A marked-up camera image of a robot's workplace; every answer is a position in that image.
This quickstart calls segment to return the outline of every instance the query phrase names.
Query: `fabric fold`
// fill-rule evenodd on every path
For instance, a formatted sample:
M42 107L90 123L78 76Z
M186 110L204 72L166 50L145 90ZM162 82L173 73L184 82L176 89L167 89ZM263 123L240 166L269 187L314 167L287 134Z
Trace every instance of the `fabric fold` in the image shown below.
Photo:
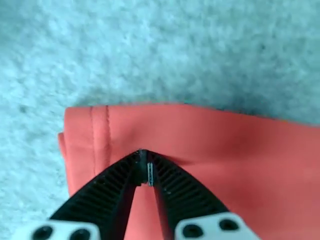
M165 155L262 239L320 238L320 128L184 104L70 107L58 142L70 195L138 150ZM161 240L153 189L136 190L126 240Z

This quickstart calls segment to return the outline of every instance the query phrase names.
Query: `seam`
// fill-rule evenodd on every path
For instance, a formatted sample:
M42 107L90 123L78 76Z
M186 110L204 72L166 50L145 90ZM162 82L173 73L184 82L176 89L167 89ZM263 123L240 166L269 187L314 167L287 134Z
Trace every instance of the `seam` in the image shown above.
M93 155L93 174L96 176L96 149L95 149L95 128L94 128L94 117L93 117L94 107L90 107L90 119L91 119L91 131L92 131L92 155Z
M106 107L106 125L107 125L107 145L106 145L106 165L107 167L110 166L111 162L111 131L110 131L110 113L109 113L109 106Z

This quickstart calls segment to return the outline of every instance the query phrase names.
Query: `floor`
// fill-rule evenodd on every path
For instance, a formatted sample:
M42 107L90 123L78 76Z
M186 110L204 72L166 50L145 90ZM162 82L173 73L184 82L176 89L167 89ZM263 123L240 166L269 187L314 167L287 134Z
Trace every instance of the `floor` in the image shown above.
M1 239L68 198L66 107L179 102L319 125L319 12L319 0L1 0Z

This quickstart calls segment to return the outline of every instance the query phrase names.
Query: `red-orange cloth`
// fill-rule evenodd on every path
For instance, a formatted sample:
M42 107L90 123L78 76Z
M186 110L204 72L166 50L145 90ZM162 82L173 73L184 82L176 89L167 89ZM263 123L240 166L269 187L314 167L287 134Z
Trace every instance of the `red-orange cloth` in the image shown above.
M69 193L147 149L201 181L266 240L320 239L320 128L184 104L71 107L58 135ZM162 240L137 188L126 240Z

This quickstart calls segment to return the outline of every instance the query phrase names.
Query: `gray carpet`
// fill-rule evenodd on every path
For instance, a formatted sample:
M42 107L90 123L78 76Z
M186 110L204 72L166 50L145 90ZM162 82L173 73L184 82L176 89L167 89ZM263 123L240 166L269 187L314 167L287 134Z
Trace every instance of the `gray carpet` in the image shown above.
M320 124L319 0L0 0L0 238L67 199L68 106L180 102Z

